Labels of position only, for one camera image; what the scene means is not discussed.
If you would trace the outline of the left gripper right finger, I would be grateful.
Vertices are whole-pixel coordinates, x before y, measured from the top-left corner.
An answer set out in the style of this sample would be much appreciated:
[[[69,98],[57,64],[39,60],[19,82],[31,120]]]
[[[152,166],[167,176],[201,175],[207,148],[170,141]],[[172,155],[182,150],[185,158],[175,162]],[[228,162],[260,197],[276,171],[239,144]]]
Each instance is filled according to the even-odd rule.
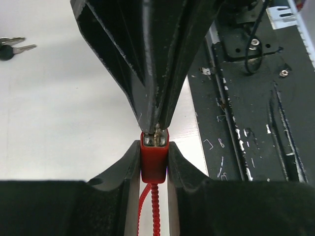
[[[300,182],[212,180],[168,148],[172,236],[312,236],[315,190]]]

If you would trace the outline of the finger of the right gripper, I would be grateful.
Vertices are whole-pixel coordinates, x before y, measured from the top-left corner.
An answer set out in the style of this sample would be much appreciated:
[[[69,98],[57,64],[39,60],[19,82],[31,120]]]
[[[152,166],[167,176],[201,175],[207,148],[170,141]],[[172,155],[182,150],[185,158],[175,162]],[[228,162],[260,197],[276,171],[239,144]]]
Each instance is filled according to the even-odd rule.
[[[169,127],[187,72],[220,0],[147,2],[147,128]]]
[[[79,31],[125,93],[141,130],[153,133],[156,82],[144,52],[141,0],[72,0]]]

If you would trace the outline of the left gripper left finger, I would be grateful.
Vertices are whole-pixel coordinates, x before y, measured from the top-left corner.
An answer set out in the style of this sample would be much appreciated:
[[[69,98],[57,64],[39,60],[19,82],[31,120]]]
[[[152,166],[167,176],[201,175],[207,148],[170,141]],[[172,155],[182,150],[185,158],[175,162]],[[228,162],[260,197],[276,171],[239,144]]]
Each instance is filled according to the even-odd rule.
[[[135,236],[140,143],[107,170],[84,181],[0,183],[3,236]]]

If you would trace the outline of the small red cable padlock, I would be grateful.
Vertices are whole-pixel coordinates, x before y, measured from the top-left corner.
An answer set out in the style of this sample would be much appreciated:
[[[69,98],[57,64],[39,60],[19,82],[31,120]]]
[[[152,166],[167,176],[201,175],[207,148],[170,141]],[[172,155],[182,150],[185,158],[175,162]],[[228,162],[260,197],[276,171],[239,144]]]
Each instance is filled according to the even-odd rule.
[[[169,149],[169,132],[156,128],[154,134],[141,133],[140,167],[141,178],[146,184],[139,197],[138,220],[141,217],[143,203],[151,193],[153,235],[160,235],[160,211],[158,185],[165,182]]]

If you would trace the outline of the black-headed keys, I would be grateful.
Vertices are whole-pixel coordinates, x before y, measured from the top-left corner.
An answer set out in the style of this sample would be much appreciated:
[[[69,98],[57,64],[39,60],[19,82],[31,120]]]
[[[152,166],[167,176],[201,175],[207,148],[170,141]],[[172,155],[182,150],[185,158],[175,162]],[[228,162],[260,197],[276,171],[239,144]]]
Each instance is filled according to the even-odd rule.
[[[8,61],[11,60],[15,55],[20,54],[24,51],[28,51],[37,47],[35,44],[15,47],[16,44],[22,43],[26,40],[25,37],[1,37],[0,38],[0,60]]]

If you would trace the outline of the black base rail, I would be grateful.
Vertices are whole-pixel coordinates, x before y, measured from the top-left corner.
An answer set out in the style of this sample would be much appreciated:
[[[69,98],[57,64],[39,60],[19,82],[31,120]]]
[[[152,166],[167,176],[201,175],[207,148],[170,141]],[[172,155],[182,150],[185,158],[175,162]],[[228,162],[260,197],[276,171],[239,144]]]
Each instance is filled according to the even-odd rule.
[[[283,0],[226,0],[188,81],[206,173],[215,180],[315,183],[315,64]]]

